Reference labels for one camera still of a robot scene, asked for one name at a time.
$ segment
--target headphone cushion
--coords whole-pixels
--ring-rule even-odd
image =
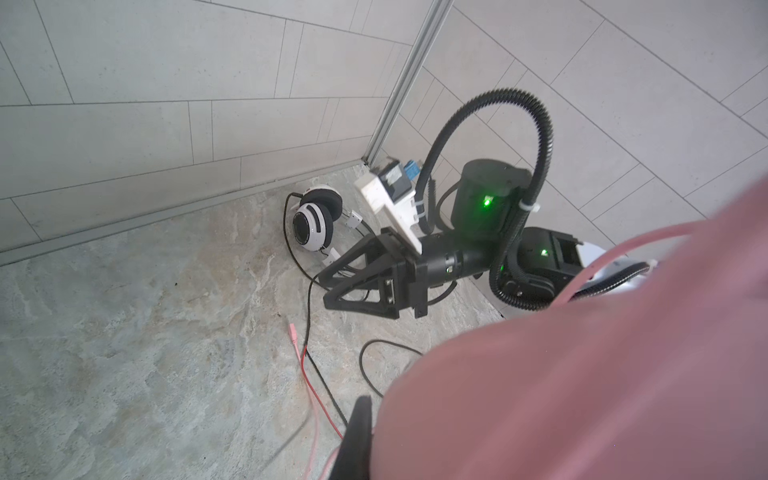
[[[323,242],[323,248],[328,248],[328,246],[331,244],[331,239],[333,238],[333,220],[331,219],[331,213],[328,211],[328,208],[326,208],[323,204],[315,204],[320,209],[320,211],[323,213],[323,218],[320,221],[325,220],[325,228],[326,228],[326,240]]]
[[[329,188],[316,188],[310,190],[304,197],[302,197],[300,204],[317,204],[324,206],[330,215],[332,221],[336,221],[341,217],[342,201],[341,195]]]

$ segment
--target tiled wall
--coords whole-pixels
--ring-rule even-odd
[[[430,3],[0,2],[0,251],[360,158]]]
[[[768,173],[768,2],[456,0],[384,150],[423,160],[459,105],[515,86],[554,122],[529,225],[611,247],[711,216]],[[466,161],[533,164],[536,150],[522,110],[485,108],[443,150],[438,194]]]

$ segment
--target blue connector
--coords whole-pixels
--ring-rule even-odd
[[[419,164],[417,164],[413,160],[409,160],[406,166],[403,168],[403,170],[406,171],[406,175],[408,175],[408,179],[413,181],[414,178],[418,177],[419,172],[421,169],[419,168]]]

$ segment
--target stone floor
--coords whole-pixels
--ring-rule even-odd
[[[286,251],[283,202],[328,183],[379,227],[353,190],[362,172],[0,267],[0,478],[299,478],[313,422],[288,324],[303,332],[308,281]],[[339,226],[334,245],[357,238]],[[321,254],[298,254],[320,270]],[[366,340],[428,350],[500,319],[466,280],[421,319],[327,311],[320,289],[312,301],[310,347],[347,415],[372,394],[357,366]],[[379,389],[414,360],[389,346],[368,352]],[[339,443],[320,425],[313,478]]]

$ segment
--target white headphones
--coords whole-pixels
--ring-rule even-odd
[[[299,245],[315,252],[331,244],[333,222],[341,217],[339,191],[328,185],[311,187],[293,215],[293,236]]]

